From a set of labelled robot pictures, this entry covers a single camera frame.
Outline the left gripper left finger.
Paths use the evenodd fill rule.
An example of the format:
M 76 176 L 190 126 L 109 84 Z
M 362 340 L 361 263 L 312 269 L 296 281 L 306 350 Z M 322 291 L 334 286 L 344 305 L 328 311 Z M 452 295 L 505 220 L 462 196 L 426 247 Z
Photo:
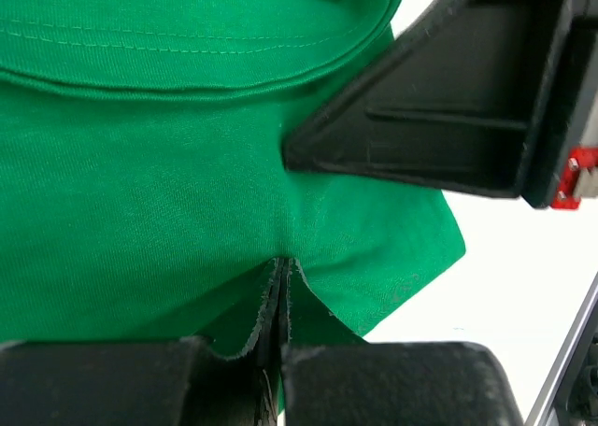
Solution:
M 5 342 L 5 425 L 273 425 L 283 261 L 201 332 L 124 342 Z

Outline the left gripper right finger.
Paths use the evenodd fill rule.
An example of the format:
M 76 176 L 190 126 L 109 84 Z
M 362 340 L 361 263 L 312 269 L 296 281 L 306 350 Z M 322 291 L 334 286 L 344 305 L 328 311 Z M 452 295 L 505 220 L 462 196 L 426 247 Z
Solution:
M 278 262 L 279 343 L 289 425 L 521 425 L 505 371 L 471 342 L 371 344 Z

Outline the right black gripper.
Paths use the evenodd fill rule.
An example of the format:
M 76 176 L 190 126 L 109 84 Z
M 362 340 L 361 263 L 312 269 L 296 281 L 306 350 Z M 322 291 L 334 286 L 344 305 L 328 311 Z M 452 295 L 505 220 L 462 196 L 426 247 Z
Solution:
M 288 169 L 536 209 L 597 197 L 597 0 L 402 0 L 392 33 L 286 137 Z

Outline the green t shirt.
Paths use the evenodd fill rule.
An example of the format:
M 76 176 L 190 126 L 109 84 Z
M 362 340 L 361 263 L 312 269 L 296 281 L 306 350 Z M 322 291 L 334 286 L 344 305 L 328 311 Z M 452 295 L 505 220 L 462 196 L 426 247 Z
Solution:
M 193 333 L 292 256 L 367 334 L 465 253 L 439 191 L 287 172 L 402 0 L 1 0 L 1 335 Z

